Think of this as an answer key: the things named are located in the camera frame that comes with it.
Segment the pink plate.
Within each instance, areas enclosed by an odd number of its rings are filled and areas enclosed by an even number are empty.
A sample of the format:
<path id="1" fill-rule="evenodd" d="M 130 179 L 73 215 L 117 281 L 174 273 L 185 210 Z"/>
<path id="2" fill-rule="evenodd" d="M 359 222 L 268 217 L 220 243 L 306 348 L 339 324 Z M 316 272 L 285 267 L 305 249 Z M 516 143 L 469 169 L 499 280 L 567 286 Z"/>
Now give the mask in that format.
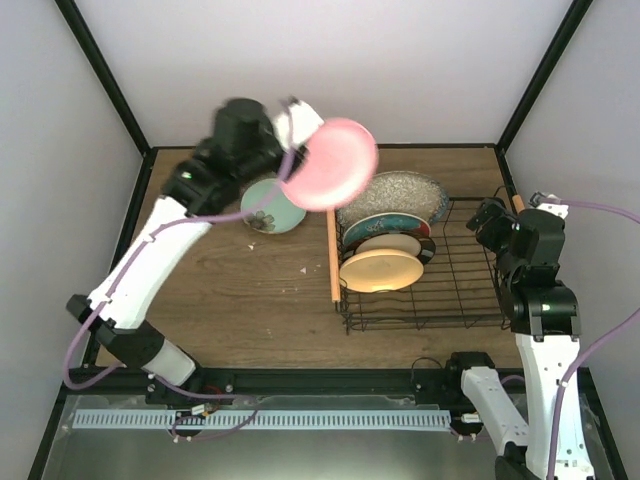
<path id="1" fill-rule="evenodd" d="M 365 190 L 378 160 L 376 141 L 363 125 L 331 118 L 306 141 L 300 167 L 281 189 L 294 205 L 308 211 L 341 208 Z"/>

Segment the black rimmed cream plate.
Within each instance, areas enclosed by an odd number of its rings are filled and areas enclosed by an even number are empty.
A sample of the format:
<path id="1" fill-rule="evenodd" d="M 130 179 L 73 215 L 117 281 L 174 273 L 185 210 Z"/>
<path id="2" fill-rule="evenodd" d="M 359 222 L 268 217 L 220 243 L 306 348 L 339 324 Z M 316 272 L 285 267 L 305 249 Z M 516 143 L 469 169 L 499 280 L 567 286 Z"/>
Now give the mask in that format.
<path id="1" fill-rule="evenodd" d="M 431 237 L 421 233 L 390 232 L 354 242 L 348 247 L 348 252 L 355 255 L 378 249 L 400 250 L 426 265 L 435 256 L 436 244 Z"/>

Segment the red and teal floral plate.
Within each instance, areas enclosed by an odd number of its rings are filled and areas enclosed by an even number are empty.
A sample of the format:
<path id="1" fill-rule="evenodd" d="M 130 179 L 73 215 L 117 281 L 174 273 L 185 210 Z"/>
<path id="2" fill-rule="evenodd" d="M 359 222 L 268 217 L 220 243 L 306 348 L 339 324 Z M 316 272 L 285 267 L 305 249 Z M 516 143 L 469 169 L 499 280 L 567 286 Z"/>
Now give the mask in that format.
<path id="1" fill-rule="evenodd" d="M 386 212 L 357 221 L 344 232 L 342 240 L 347 247 L 372 235 L 404 231 L 421 233 L 427 237 L 431 235 L 430 225 L 422 218 L 408 213 Z"/>

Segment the speckled beige blue-rimmed plate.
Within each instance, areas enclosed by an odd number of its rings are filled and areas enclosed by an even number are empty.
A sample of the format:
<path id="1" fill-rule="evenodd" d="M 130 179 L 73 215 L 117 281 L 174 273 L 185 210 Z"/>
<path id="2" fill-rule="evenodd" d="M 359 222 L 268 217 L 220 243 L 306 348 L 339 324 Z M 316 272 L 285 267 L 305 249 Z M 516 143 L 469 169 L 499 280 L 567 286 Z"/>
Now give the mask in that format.
<path id="1" fill-rule="evenodd" d="M 356 222 L 388 212 L 406 213 L 434 225 L 449 206 L 449 195 L 432 177 L 411 171 L 376 174 L 351 203 L 338 209 L 338 223 L 346 229 Z"/>

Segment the light green floral plate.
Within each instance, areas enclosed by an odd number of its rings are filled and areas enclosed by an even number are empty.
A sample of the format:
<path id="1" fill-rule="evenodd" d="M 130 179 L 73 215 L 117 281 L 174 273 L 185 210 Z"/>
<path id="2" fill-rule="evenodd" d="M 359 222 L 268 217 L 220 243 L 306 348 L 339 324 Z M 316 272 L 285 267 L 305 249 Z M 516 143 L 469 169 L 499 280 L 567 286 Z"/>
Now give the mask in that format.
<path id="1" fill-rule="evenodd" d="M 241 198 L 242 210 L 261 208 L 244 219 L 251 229 L 265 234 L 283 234 L 293 230 L 306 217 L 306 211 L 294 205 L 281 191 L 275 178 L 255 182 Z"/>

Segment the cream yellow plate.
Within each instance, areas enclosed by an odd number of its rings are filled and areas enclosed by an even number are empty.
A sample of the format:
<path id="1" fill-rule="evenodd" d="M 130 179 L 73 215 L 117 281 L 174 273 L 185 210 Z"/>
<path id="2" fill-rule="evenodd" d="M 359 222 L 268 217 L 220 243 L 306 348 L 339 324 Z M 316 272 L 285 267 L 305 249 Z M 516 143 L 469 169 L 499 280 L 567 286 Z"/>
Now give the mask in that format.
<path id="1" fill-rule="evenodd" d="M 395 291 L 415 283 L 423 272 L 423 264 L 414 255 L 396 249 L 376 249 L 346 260 L 339 269 L 339 282 L 359 293 Z"/>

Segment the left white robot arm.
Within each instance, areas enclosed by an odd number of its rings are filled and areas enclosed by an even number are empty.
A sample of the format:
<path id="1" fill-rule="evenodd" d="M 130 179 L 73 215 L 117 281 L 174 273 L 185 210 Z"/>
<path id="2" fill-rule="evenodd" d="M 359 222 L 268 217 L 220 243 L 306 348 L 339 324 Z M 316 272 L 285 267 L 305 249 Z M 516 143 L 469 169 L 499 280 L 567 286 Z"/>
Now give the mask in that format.
<path id="1" fill-rule="evenodd" d="M 107 278 L 89 295 L 69 299 L 79 332 L 94 331 L 120 365 L 169 384 L 181 403 L 196 402 L 205 381 L 195 360 L 147 321 L 147 311 L 181 258 L 213 225 L 246 217 L 225 210 L 247 183 L 270 172 L 287 180 L 299 169 L 304 145 L 322 123 L 294 97 L 275 117 L 248 98 L 219 107 L 212 133 L 174 168 L 143 229 Z"/>

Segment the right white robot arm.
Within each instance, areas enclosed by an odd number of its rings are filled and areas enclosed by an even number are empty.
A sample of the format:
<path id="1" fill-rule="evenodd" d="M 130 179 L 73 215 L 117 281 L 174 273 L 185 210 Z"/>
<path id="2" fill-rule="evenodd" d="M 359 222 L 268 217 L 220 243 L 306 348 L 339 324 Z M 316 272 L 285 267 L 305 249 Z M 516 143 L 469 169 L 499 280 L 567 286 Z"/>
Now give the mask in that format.
<path id="1" fill-rule="evenodd" d="M 493 253 L 494 287 L 521 357 L 527 412 L 521 414 L 487 355 L 457 352 L 447 396 L 470 401 L 495 448 L 498 479 L 593 479 L 577 379 L 578 301 L 557 275 L 568 210 L 551 203 L 510 212 L 484 199 L 467 222 Z"/>

